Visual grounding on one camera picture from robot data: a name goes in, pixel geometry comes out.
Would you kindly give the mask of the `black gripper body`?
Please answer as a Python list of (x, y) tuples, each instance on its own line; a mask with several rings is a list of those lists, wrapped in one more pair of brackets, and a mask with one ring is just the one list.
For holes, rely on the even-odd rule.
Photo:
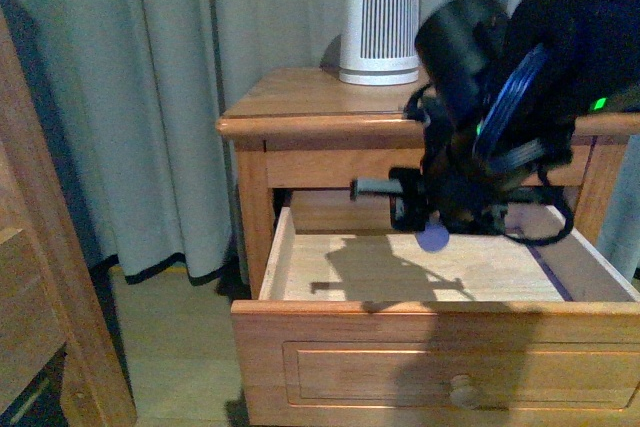
[(422, 124), (420, 166), (393, 167), (386, 179), (355, 178), (350, 199), (387, 197), (392, 228), (413, 232), (427, 252), (444, 249), (452, 234), (504, 236), (531, 245), (507, 232), (508, 195), (473, 157), (478, 121), (456, 127), (444, 103), (424, 91), (411, 95), (403, 115)]

